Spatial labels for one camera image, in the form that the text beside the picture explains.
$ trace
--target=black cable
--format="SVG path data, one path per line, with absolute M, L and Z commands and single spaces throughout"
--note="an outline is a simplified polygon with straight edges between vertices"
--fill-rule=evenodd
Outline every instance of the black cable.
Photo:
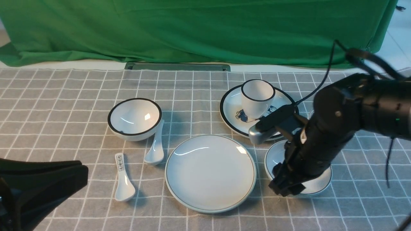
M 310 98 L 312 95 L 314 95 L 324 84 L 324 82 L 327 79 L 328 73 L 330 72 L 331 69 L 331 62 L 332 62 L 332 58 L 334 56 L 334 48 L 335 45 L 338 43 L 338 45 L 340 46 L 341 44 L 339 43 L 339 41 L 335 40 L 332 44 L 332 48 L 331 48 L 331 55 L 330 55 L 330 60 L 328 61 L 328 67 L 327 67 L 327 71 L 326 74 L 324 75 L 323 80 L 321 81 L 320 85 L 318 85 L 317 88 L 314 89 L 314 91 L 312 91 L 310 94 L 308 94 L 307 96 L 303 97 L 302 99 L 298 100 L 297 102 L 294 103 L 295 106 L 298 106 L 300 103 L 302 103 L 303 101 L 305 101 L 306 99 Z
M 387 187 L 388 188 L 390 188 L 390 182 L 388 181 L 388 165 L 390 163 L 391 151 L 393 149 L 394 140 L 395 140 L 395 138 L 392 137 L 391 138 L 391 143 L 390 143 L 390 149 L 388 150 L 387 161 L 386 161 L 386 182 L 387 182 Z
M 408 215 L 408 218 L 404 220 L 404 222 L 401 224 L 400 227 L 398 227 L 398 229 L 396 231 L 404 231 L 405 228 L 411 224 L 411 214 Z
M 324 75 L 324 78 L 321 81 L 320 85 L 318 85 L 318 87 L 315 88 L 314 91 L 309 93 L 307 96 L 305 96 L 302 99 L 295 102 L 294 106 L 298 106 L 300 103 L 302 103 L 303 101 L 310 98 L 312 95 L 314 95 L 323 86 L 324 82 L 327 79 L 328 73 L 330 72 L 330 69 L 331 69 L 331 63 L 332 63 L 332 58 L 334 57 L 335 45 L 338 45 L 346 53 L 345 57 L 351 64 L 367 71 L 371 75 L 374 75 L 374 76 L 377 75 L 382 79 L 388 79 L 387 77 L 381 75 L 380 73 L 374 71 L 373 69 L 371 69 L 370 67 L 365 65 L 363 62 L 361 62 L 358 59 L 358 57 L 365 58 L 365 59 L 368 59 L 368 60 L 371 60 L 371 61 L 377 63 L 378 65 L 382 66 L 383 69 L 386 70 L 389 74 L 391 74 L 393 76 L 393 78 L 396 78 L 396 77 L 398 79 L 403 78 L 403 76 L 401 76 L 400 74 L 398 74 L 399 76 L 393 74 L 392 73 L 393 69 L 386 62 L 384 62 L 382 59 L 378 58 L 376 55 L 373 55 L 369 52 L 361 51 L 361 50 L 358 50 L 358 49 L 347 49 L 341 44 L 340 41 L 334 40 L 334 42 L 332 44 L 332 47 L 331 47 L 331 54 L 330 54 L 330 60 L 328 61 L 327 71 L 326 71 L 326 74 Z

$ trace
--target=green cloth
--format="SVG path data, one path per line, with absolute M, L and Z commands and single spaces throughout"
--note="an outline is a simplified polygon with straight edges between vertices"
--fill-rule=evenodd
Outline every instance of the green cloth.
M 11 39 L 0 60 L 12 67 L 86 58 L 324 67 L 334 39 L 377 52 L 396 3 L 0 0 Z M 338 50 L 334 63 L 343 62 Z

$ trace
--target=small white plate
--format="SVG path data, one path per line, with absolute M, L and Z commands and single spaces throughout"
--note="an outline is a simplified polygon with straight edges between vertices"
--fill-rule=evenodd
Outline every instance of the small white plate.
M 276 87 L 274 87 L 274 89 L 274 99 L 272 100 L 271 106 L 263 114 L 262 117 L 270 115 L 272 112 L 274 112 L 283 105 L 291 104 L 294 102 L 294 100 L 287 93 L 283 92 L 282 90 Z M 259 121 L 259 119 L 249 119 L 245 115 L 241 106 L 241 85 L 232 88 L 223 96 L 220 102 L 220 115 L 224 123 L 231 130 L 233 130 L 233 132 L 247 138 L 248 129 L 250 129 Z M 275 140 L 281 137 L 281 133 L 277 132 L 272 137 L 270 137 L 268 141 Z
M 285 142 L 286 141 L 280 141 L 278 143 L 275 143 L 267 151 L 266 157 L 264 158 L 264 162 L 265 162 L 264 167 L 266 169 L 266 174 L 271 180 L 274 179 L 272 169 L 274 168 L 275 165 L 277 165 L 278 163 L 281 163 L 284 160 Z M 302 195 L 314 195 L 314 194 L 320 193 L 321 191 L 326 189 L 327 186 L 330 184 L 331 176 L 332 176 L 332 171 L 331 171 L 331 167 L 329 167 L 318 178 L 304 182 L 303 185 L 305 186 L 305 189 L 301 192 L 301 194 Z
M 165 169 L 171 194 L 200 213 L 221 213 L 239 206 L 254 189 L 256 176 L 248 151 L 216 135 L 184 141 L 169 156 Z

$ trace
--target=gray checkered tablecloth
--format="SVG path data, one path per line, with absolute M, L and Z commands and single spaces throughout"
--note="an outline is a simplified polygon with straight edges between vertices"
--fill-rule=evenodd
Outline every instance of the gray checkered tablecloth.
M 411 69 L 402 70 L 408 76 Z M 330 74 L 327 84 L 343 78 Z M 411 142 L 395 142 L 391 188 L 384 181 L 389 138 L 358 132 L 333 162 L 332 183 L 316 197 L 279 197 L 268 188 L 263 160 L 274 143 L 254 146 L 233 133 L 219 114 L 220 99 L 248 79 L 264 79 L 300 99 L 323 73 L 229 73 L 3 69 L 0 72 L 0 157 L 48 162 L 81 160 L 89 183 L 66 200 L 38 231 L 389 231 L 411 212 Z M 170 153 L 184 140 L 220 134 L 243 144 L 253 156 L 258 180 L 238 208 L 203 215 L 180 205 L 164 182 L 164 163 L 143 164 L 152 138 L 125 142 L 108 129 L 118 102 L 155 100 L 165 120 L 163 147 Z M 312 99 L 300 105 L 312 109 Z M 129 202 L 113 199 L 114 154 L 126 154 L 137 189 Z

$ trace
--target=saucer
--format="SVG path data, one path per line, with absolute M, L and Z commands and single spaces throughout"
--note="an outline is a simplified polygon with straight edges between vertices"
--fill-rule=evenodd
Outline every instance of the saucer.
M 282 90 L 276 87 L 274 87 L 274 89 L 274 99 L 272 100 L 271 106 L 262 115 L 262 118 L 270 115 L 272 112 L 274 112 L 283 105 L 294 103 L 294 100 L 287 93 L 283 92 Z M 250 129 L 259 121 L 259 119 L 249 119 L 245 115 L 241 107 L 241 85 L 232 88 L 223 96 L 220 102 L 220 115 L 224 123 L 231 130 L 247 138 L 248 129 Z M 272 137 L 270 137 L 268 141 L 275 140 L 281 137 L 281 133 L 277 132 Z
M 239 206 L 254 189 L 256 176 L 248 151 L 216 135 L 184 141 L 169 155 L 165 168 L 171 194 L 200 213 L 221 213 Z
M 275 143 L 267 151 L 266 157 L 264 158 L 264 167 L 266 169 L 267 176 L 272 180 L 274 175 L 272 169 L 278 163 L 281 163 L 284 160 L 284 144 L 286 141 L 280 141 Z M 330 184 L 332 176 L 331 167 L 326 169 L 321 176 L 313 180 L 304 182 L 303 185 L 305 189 L 301 192 L 302 195 L 314 195 L 320 193 Z

